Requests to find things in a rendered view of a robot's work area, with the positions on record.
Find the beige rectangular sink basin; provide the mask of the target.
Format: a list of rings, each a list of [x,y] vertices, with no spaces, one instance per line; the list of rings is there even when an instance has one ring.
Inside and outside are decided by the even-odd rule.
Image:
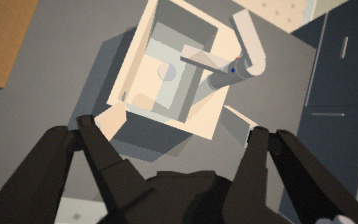
[[[212,139],[229,86],[209,87],[211,71],[180,60],[184,45],[233,61],[234,30],[183,0],[149,0],[107,104]]]

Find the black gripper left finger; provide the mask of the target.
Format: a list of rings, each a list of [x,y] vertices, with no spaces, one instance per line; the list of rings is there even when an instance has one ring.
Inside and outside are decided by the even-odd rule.
[[[74,152],[82,150],[107,212],[115,205],[123,224],[179,224],[170,203],[109,142],[126,121],[125,102],[76,121],[77,130],[48,129],[0,189],[0,224],[54,224]]]

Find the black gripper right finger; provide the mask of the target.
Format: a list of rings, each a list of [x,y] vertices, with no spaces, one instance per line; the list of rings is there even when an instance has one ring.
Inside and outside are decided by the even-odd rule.
[[[267,224],[267,149],[301,224],[358,224],[358,201],[293,133],[270,133],[230,106],[220,123],[246,150],[219,224]]]

